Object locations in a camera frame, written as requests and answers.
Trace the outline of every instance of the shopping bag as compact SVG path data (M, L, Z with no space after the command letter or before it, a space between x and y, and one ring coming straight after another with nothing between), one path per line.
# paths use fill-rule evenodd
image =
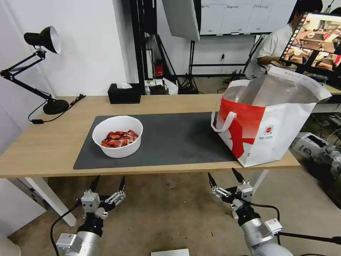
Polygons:
M315 80L272 67L268 75L230 83L211 126L243 167L280 160L315 105L331 94Z

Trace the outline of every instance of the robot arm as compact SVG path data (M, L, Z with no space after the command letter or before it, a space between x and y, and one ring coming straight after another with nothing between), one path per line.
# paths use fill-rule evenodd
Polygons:
M102 237L104 220L108 212L116 208L125 198L125 177L117 192L111 196L101 196L95 193L99 176L91 183L90 189L84 191L81 203L85 221L77 229L77 234L62 233L56 243L65 256L97 256L98 240Z
M269 243L282 230L277 219L262 222L260 215L249 204L252 200L253 187L240 173L233 169L240 185L223 189L209 173L211 192L223 202L231 205L238 216L238 224L244 232L246 244L253 256L293 256L287 249L275 243Z

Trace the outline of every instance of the black tissue box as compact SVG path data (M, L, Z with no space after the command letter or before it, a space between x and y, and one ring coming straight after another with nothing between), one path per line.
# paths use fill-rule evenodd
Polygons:
M140 103L140 84L130 84L132 88L119 89L116 84L111 84L108 90L110 104Z

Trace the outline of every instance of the lamp shade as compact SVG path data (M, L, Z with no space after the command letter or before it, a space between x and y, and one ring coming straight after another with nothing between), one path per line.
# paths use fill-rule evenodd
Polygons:
M61 53L59 37L56 29L52 26L44 28L40 33L25 33L24 39L32 46L44 46L51 52Z

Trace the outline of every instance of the bag logo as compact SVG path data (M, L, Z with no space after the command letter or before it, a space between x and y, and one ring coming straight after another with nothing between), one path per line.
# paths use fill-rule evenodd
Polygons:
M272 132L273 132L273 129L274 129L274 126L267 126L267 127L265 128L264 135L271 135Z

